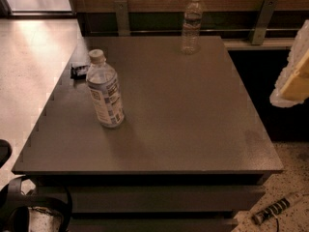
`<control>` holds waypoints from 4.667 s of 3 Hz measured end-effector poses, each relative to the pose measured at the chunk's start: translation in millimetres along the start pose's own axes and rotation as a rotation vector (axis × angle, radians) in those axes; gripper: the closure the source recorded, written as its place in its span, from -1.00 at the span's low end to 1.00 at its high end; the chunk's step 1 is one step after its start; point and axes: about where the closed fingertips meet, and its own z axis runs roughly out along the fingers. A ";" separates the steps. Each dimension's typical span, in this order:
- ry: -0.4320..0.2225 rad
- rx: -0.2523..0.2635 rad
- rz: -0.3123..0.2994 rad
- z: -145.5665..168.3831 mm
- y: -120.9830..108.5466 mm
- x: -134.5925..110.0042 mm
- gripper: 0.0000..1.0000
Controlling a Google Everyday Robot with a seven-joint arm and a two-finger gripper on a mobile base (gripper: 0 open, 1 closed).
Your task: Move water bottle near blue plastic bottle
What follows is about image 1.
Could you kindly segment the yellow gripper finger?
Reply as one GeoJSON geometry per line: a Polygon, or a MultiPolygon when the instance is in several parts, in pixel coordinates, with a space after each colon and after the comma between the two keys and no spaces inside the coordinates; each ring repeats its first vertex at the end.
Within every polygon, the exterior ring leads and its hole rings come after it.
{"type": "Polygon", "coordinates": [[[291,76],[280,90],[281,96],[289,101],[304,101],[309,98],[309,78],[291,76]]]}
{"type": "Polygon", "coordinates": [[[309,78],[309,50],[305,52],[305,54],[295,66],[294,74],[297,77],[309,78]]]}

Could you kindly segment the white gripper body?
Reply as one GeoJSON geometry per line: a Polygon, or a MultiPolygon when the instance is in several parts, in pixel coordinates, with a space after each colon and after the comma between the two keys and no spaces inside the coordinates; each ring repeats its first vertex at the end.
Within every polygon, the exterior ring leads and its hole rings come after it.
{"type": "Polygon", "coordinates": [[[281,96],[280,90],[291,76],[296,76],[294,74],[295,66],[307,50],[309,50],[309,20],[306,20],[301,29],[297,32],[294,43],[288,55],[288,65],[281,71],[275,82],[274,90],[269,97],[269,101],[272,105],[286,108],[305,102],[305,100],[286,100],[281,96]]]}

